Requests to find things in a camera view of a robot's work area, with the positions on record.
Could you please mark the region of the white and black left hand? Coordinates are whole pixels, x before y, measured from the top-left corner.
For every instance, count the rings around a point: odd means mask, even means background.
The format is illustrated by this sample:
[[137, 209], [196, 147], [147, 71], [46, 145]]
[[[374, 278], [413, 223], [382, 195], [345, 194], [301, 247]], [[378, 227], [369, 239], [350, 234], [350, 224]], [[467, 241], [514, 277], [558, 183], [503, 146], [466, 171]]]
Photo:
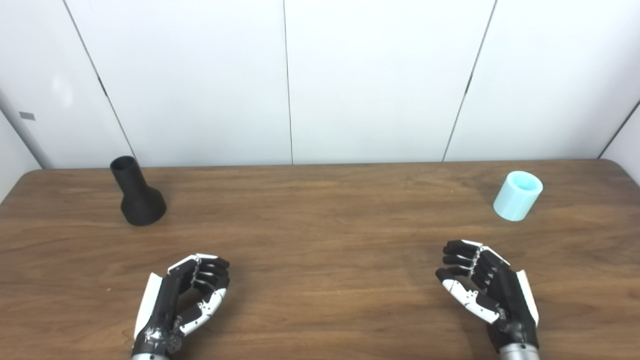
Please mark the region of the white and black left hand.
[[205, 253], [151, 273], [134, 326], [133, 360], [170, 360], [185, 337], [210, 321], [230, 283], [230, 262]]

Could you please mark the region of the white and black right hand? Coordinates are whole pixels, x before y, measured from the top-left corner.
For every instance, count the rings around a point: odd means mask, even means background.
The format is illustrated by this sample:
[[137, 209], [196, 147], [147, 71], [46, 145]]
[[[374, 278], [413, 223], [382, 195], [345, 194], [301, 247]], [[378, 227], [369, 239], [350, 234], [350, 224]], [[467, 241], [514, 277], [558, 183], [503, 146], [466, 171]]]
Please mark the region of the white and black right hand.
[[482, 319], [502, 360], [540, 358], [540, 315], [526, 272], [489, 246], [466, 239], [450, 240], [442, 250], [445, 265], [435, 271], [448, 294]]

